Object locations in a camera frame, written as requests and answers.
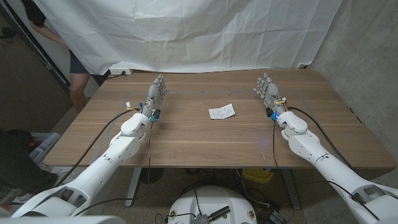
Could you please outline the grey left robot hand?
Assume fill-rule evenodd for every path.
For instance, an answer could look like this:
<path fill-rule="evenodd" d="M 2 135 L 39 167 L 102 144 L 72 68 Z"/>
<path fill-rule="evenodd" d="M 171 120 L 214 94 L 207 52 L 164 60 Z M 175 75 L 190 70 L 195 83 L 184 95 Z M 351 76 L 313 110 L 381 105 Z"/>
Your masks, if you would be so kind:
<path fill-rule="evenodd" d="M 165 78 L 159 74 L 148 89 L 146 101 L 142 106 L 142 114 L 148 118 L 151 117 L 155 110 L 160 109 L 163 99 L 168 92 L 169 89 L 167 89 Z"/>

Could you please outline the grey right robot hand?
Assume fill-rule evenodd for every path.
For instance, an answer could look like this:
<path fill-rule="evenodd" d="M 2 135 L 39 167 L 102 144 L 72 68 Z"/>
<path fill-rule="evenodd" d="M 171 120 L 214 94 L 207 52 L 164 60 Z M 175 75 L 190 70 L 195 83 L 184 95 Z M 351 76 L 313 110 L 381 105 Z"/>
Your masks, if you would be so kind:
<path fill-rule="evenodd" d="M 281 115 L 287 111 L 277 86 L 267 73 L 264 73 L 263 78 L 257 79 L 257 87 L 253 91 L 260 97 L 264 105 L 276 115 Z"/>

